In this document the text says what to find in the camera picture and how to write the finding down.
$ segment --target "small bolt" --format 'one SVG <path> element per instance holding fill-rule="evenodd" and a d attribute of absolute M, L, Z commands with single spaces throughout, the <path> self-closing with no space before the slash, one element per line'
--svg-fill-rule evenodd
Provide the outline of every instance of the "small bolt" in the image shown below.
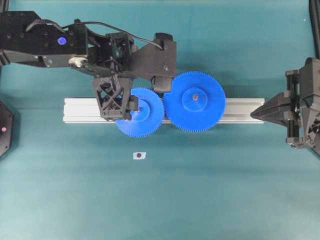
<path fill-rule="evenodd" d="M 198 94 L 194 94 L 194 95 L 192 96 L 192 100 L 193 100 L 193 101 L 198 101 L 198 99 L 199 99 L 199 95 L 198 95 Z"/>

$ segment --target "metal rail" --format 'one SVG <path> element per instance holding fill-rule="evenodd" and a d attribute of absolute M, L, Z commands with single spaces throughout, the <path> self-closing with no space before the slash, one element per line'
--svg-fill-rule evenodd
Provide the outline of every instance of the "metal rail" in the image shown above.
<path fill-rule="evenodd" d="M 265 103 L 264 98 L 227 98 L 226 109 L 219 124 L 263 124 L 250 113 Z M 63 121 L 68 124 L 113 124 L 100 117 L 95 98 L 65 98 Z M 171 124 L 166 118 L 164 124 Z"/>

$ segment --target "teal table surface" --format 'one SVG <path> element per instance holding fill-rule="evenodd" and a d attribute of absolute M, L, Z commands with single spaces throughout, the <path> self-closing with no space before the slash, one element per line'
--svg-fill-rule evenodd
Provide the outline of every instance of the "teal table surface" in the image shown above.
<path fill-rule="evenodd" d="M 268 100 L 285 90 L 285 71 L 315 55 L 308 0 L 12 0 L 9 9 L 148 39 L 170 33 L 177 72 L 214 76 L 228 98 Z M 287 146 L 284 127 L 190 134 L 164 125 L 132 139 L 114 124 L 63 123 L 64 98 L 94 97 L 91 79 L 69 68 L 2 68 L 0 98 L 15 129 L 0 160 L 0 240 L 320 238 L 320 161 Z"/>

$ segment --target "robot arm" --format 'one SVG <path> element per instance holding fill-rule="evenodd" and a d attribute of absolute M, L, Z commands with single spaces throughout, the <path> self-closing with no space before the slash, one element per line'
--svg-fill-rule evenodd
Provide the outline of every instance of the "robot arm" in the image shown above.
<path fill-rule="evenodd" d="M 177 43 L 169 34 L 156 33 L 154 40 L 148 41 L 105 23 L 78 19 L 61 27 L 34 11 L 6 11 L 0 17 L 0 66 L 70 67 L 93 76 L 100 114 L 106 120 L 130 120 L 130 112 L 138 110 L 138 98 L 131 95 L 136 78 L 151 81 L 157 93 L 171 91 Z M 120 32 L 100 35 L 86 24 Z M 138 49 L 134 38 L 148 43 Z"/>

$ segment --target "small blue gear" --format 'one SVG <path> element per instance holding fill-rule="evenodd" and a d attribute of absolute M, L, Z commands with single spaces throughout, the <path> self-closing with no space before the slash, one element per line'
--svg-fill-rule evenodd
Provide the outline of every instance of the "small blue gear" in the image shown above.
<path fill-rule="evenodd" d="M 133 88 L 131 95 L 138 97 L 138 111 L 132 111 L 131 120 L 116 120 L 115 124 L 125 135 L 132 138 L 145 138 L 153 134 L 165 117 L 161 98 L 150 89 Z"/>
<path fill-rule="evenodd" d="M 172 82 L 172 91 L 164 94 L 167 117 L 186 132 L 213 128 L 226 108 L 226 95 L 220 83 L 202 72 L 186 72 Z"/>

